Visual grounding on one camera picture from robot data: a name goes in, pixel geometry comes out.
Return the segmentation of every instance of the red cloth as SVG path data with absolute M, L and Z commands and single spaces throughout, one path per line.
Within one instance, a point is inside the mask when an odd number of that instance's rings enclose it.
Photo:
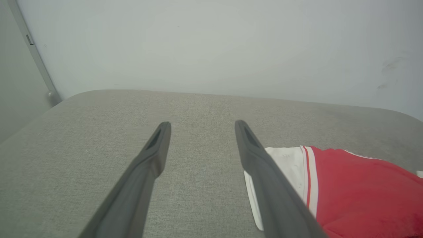
M 317 222 L 331 238 L 423 236 L 423 179 L 386 161 L 311 147 Z

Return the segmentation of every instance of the white stripe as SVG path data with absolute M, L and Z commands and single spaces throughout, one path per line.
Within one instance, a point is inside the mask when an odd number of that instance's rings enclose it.
M 317 200 L 319 198 L 319 183 L 317 181 L 316 159 L 314 158 L 313 149 L 305 147 L 308 152 L 308 166 L 310 168 L 310 205 L 311 214 L 317 215 Z
M 308 195 L 308 173 L 307 173 L 307 154 L 305 153 L 305 147 L 300 146 L 302 150 L 302 159 L 303 159 L 303 169 L 304 169 L 304 192 L 302 193 L 302 200 L 304 204 L 307 205 L 307 195 Z
M 361 158 L 366 158 L 366 159 L 371 159 L 371 160 L 381 160 L 381 159 L 378 159 L 378 158 L 367 157 L 367 156 L 362 156 L 362 155 L 356 155 L 356 154 L 354 154 L 353 152 L 349 152 L 348 150 L 345 150 L 345 149 L 344 149 L 344 151 L 345 151 L 345 152 L 348 152 L 348 153 L 350 153 L 350 154 L 352 154 L 352 155 L 355 155 L 355 156 L 361 157 Z

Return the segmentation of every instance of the door frame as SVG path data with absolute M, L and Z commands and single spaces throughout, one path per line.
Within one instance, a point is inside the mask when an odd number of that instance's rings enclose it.
M 32 55 L 32 58 L 35 61 L 35 64 L 37 65 L 38 70 L 40 71 L 40 74 L 42 78 L 44 79 L 44 82 L 49 90 L 47 97 L 49 99 L 49 102 L 52 106 L 57 105 L 62 101 L 60 95 L 57 93 L 56 88 L 54 87 L 54 84 L 52 82 L 52 79 L 44 65 L 43 60 L 41 59 L 40 54 L 38 53 L 36 44 L 34 40 L 32 39 L 31 33 L 29 32 L 28 26 L 25 22 L 25 19 L 22 15 L 22 12 L 19 8 L 19 5 L 17 3 L 17 0 L 7 0 L 7 3 L 10 7 L 10 10 L 13 14 L 13 17 L 15 18 L 16 23 L 18 24 L 19 30 L 22 34 L 22 37 L 24 38 L 24 41 Z

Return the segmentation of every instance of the gray upholstered cushion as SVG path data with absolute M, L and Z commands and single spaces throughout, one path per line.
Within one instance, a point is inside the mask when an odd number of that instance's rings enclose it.
M 73 96 L 0 145 L 0 237 L 77 237 L 162 121 L 172 123 L 144 237 L 263 237 L 235 141 L 313 145 L 423 170 L 423 123 L 383 109 L 287 100 L 102 90 Z

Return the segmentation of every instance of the white fabric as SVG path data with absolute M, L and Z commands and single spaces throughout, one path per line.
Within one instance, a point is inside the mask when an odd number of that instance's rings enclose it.
M 273 158 L 276 165 L 285 175 L 286 179 L 288 179 L 292 187 L 295 189 L 295 191 L 298 193 L 300 198 L 302 198 L 302 200 L 306 204 L 307 195 L 308 195 L 307 194 L 308 173 L 307 173 L 307 167 L 305 166 L 305 164 L 307 163 L 307 158 L 305 154 L 303 154 L 303 151 L 302 151 L 303 149 L 301 147 L 293 147 L 293 148 L 268 147 L 265 150 Z M 314 163 L 314 172 L 316 175 L 315 182 L 317 182 L 317 174 L 316 174 L 315 167 L 316 167 L 316 164 Z M 261 221 L 261 216 L 260 216 L 260 209 L 257 203 L 257 197 L 255 195 L 253 180 L 246 171 L 244 171 L 244 176 L 245 176 L 245 184 L 247 186 L 248 198 L 250 200 L 251 211 L 253 212 L 255 224 L 259 230 L 264 230 L 263 223 Z

